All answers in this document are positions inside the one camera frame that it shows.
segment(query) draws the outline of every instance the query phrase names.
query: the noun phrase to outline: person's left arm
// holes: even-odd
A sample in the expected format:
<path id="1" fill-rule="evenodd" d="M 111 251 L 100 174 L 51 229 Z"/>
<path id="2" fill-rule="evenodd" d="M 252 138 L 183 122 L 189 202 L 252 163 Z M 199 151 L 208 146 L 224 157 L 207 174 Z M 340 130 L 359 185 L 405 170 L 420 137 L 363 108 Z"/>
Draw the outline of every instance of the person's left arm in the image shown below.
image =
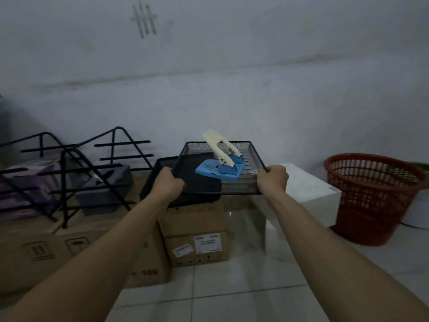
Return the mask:
<path id="1" fill-rule="evenodd" d="M 164 168 L 151 193 L 115 227 L 28 292 L 5 321 L 104 321 L 147 236 L 184 183 Z"/>

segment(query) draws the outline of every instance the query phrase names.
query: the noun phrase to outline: person's right arm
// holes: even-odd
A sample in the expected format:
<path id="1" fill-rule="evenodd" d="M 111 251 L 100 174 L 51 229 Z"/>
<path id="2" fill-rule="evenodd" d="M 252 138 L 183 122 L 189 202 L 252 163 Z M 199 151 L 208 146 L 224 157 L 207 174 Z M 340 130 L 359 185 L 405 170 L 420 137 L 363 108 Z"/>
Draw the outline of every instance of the person's right arm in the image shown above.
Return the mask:
<path id="1" fill-rule="evenodd" d="M 269 170 L 259 172 L 259 189 L 331 322 L 429 321 L 429 307 L 418 297 L 284 192 L 288 175 L 283 166 Z"/>

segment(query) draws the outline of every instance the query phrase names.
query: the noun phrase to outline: red plastic basket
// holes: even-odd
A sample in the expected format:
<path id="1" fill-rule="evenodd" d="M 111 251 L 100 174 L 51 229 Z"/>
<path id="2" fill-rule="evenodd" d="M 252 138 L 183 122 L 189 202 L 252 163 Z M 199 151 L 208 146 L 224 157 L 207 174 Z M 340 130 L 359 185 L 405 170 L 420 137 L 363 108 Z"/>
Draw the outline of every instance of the red plastic basket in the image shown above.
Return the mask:
<path id="1" fill-rule="evenodd" d="M 387 243 L 417 192 L 429 185 L 424 170 L 385 156 L 341 154 L 324 166 L 328 183 L 342 191 L 332 230 L 364 245 Z"/>

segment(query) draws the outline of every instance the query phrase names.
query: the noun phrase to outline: blue and cream hole punch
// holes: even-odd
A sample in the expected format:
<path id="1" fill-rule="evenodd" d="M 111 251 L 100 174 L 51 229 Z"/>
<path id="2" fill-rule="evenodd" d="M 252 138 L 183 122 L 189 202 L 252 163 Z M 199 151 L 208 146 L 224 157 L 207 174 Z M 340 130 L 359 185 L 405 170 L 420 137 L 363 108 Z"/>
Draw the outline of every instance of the blue and cream hole punch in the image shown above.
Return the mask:
<path id="1" fill-rule="evenodd" d="M 216 154 L 218 159 L 207 159 L 195 170 L 196 173 L 213 178 L 236 181 L 244 168 L 244 159 L 240 151 L 228 140 L 214 130 L 203 135 L 207 144 Z M 217 144 L 223 142 L 228 153 L 223 152 Z"/>

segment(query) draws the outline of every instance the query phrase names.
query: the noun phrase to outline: black plastic tray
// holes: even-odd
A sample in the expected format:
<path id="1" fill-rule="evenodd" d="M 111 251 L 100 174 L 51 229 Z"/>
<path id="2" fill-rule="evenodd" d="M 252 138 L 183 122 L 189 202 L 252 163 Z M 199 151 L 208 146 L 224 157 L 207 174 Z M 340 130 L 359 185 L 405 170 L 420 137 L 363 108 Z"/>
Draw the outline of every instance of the black plastic tray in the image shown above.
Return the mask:
<path id="1" fill-rule="evenodd" d="M 164 167 L 170 167 L 172 168 L 174 164 L 176 163 L 178 159 L 178 156 L 175 157 L 165 157 L 165 158 L 159 158 L 154 167 L 151 171 L 145 185 L 143 186 L 142 190 L 140 191 L 140 200 L 143 200 L 148 196 L 148 194 L 151 192 L 152 187 L 154 185 L 155 179 L 157 178 L 159 172 Z M 183 193 L 179 196 L 177 200 L 174 200 L 170 203 L 168 206 L 169 208 L 173 207 L 180 207 L 183 205 L 191 205 L 191 204 L 198 204 L 198 203 L 206 203 L 206 202 L 214 202 L 221 198 L 220 195 L 214 194 L 214 195 L 190 195 Z"/>
<path id="2" fill-rule="evenodd" d="M 250 141 L 231 141 L 244 158 L 245 167 L 237 181 L 221 180 L 195 173 L 195 169 L 206 159 L 216 159 L 210 146 L 204 141 L 187 142 L 178 157 L 172 172 L 185 181 L 184 192 L 189 195 L 260 195 L 256 176 L 265 165 Z M 227 153 L 226 145 L 218 147 Z"/>

